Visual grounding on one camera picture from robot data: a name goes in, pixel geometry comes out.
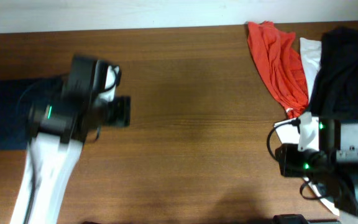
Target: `white wall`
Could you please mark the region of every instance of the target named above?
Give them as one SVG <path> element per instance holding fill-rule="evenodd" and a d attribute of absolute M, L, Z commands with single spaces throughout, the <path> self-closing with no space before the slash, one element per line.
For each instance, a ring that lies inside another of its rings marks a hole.
<path fill-rule="evenodd" d="M 358 20 L 358 0 L 0 0 L 0 33 Z"/>

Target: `navy blue cloth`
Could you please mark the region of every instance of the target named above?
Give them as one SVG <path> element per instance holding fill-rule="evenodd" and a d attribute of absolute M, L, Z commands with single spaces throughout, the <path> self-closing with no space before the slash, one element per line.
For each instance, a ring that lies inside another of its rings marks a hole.
<path fill-rule="evenodd" d="M 328 118 L 358 119 L 358 30 L 342 27 L 323 35 L 321 70 L 309 110 Z"/>
<path fill-rule="evenodd" d="M 27 115 L 33 101 L 60 93 L 62 79 L 0 80 L 0 149 L 26 149 Z"/>

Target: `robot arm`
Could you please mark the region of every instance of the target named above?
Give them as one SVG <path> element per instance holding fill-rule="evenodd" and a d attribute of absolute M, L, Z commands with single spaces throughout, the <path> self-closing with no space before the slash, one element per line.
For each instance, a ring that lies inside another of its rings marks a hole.
<path fill-rule="evenodd" d="M 75 56 L 60 99 L 34 102 L 28 117 L 24 176 L 11 224 L 56 223 L 68 179 L 89 130 L 129 125 L 129 97 L 115 98 L 121 71 Z"/>
<path fill-rule="evenodd" d="M 292 124 L 300 141 L 275 151 L 281 175 L 323 184 L 326 194 L 320 198 L 332 198 L 343 223 L 358 223 L 358 121 L 305 113 Z"/>

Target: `fabric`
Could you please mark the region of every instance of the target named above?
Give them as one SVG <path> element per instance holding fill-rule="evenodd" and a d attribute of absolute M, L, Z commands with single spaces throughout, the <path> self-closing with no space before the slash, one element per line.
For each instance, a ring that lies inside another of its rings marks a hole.
<path fill-rule="evenodd" d="M 358 31 L 338 28 L 323 35 L 321 69 L 308 110 L 335 119 L 358 119 Z"/>
<path fill-rule="evenodd" d="M 299 54 L 291 48 L 295 33 L 282 32 L 273 22 L 248 23 L 248 45 L 270 94 L 289 118 L 302 114 L 308 106 L 308 89 Z"/>
<path fill-rule="evenodd" d="M 321 41 L 300 38 L 301 60 L 308 85 L 309 102 L 313 91 L 314 80 L 320 70 Z"/>
<path fill-rule="evenodd" d="M 26 149 L 25 127 L 32 102 L 49 100 L 62 83 L 61 78 L 0 81 L 0 149 Z"/>

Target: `wooden table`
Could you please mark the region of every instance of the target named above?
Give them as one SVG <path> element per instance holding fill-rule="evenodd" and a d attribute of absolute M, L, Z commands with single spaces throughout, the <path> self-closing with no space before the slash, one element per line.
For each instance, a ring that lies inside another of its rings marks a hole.
<path fill-rule="evenodd" d="M 318 40 L 339 25 L 358 29 L 358 22 L 277 27 Z M 267 133 L 285 113 L 255 69 L 245 26 L 0 34 L 0 79 L 67 72 L 74 53 L 121 66 L 117 94 L 132 97 L 132 119 L 84 147 L 59 223 L 334 218 L 303 200 L 301 180 L 281 177 L 267 153 Z M 11 218 L 24 159 L 25 151 L 0 151 L 0 223 Z"/>

